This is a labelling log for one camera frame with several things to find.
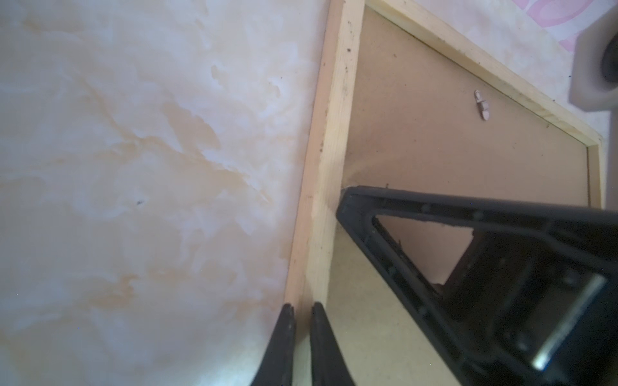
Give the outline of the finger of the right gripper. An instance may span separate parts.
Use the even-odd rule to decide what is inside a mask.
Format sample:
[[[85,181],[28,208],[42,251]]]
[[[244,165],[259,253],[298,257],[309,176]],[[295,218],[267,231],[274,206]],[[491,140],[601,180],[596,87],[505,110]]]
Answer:
[[[431,284],[415,266],[404,247],[381,223],[384,216],[438,223],[438,215],[456,212],[611,212],[587,207],[535,204],[504,200],[351,187],[342,193],[336,217],[370,260],[400,303],[434,346],[434,303],[443,287]]]

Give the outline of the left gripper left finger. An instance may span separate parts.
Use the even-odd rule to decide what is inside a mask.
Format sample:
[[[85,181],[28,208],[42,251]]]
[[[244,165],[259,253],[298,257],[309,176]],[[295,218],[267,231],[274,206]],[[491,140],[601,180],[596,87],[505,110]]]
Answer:
[[[295,333],[295,309],[286,303],[280,310],[251,386],[292,386]]]

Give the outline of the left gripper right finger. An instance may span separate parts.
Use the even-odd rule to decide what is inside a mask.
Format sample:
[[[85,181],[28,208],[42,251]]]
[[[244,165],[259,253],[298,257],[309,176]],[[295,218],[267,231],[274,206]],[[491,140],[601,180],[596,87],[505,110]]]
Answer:
[[[313,386],[355,386],[320,302],[312,306],[310,345]]]

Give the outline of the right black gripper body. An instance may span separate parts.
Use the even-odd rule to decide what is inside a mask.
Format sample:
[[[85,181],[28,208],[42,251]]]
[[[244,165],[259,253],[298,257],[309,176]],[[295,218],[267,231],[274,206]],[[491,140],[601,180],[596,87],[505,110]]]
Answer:
[[[456,212],[473,238],[434,303],[463,385],[617,382],[615,212]]]

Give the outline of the light wooden picture frame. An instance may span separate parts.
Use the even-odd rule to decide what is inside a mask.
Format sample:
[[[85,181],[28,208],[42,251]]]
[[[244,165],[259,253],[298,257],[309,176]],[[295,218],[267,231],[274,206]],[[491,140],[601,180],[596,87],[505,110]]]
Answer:
[[[284,300],[297,318],[292,382],[309,385],[311,354],[309,323],[315,302],[323,302],[336,233],[336,205],[344,175],[344,157],[352,117],[358,57],[365,9],[370,8],[413,35],[500,93],[556,126],[587,147],[588,198],[592,207],[606,207],[608,136],[599,133],[601,113],[579,113],[564,92],[573,57],[540,27],[533,27],[529,49],[548,48],[558,56],[555,75],[524,72],[516,63],[514,43],[504,48],[464,31],[473,14],[447,15],[442,1],[332,1],[328,17],[312,122],[309,130],[299,207],[295,221]]]

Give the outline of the brown frame backing board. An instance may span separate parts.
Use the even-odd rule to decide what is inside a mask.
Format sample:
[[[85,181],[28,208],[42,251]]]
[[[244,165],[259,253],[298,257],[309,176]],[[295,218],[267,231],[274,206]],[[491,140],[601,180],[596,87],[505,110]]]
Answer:
[[[345,187],[587,205],[582,143],[372,9],[360,40]],[[327,312],[356,384],[456,384],[343,229]]]

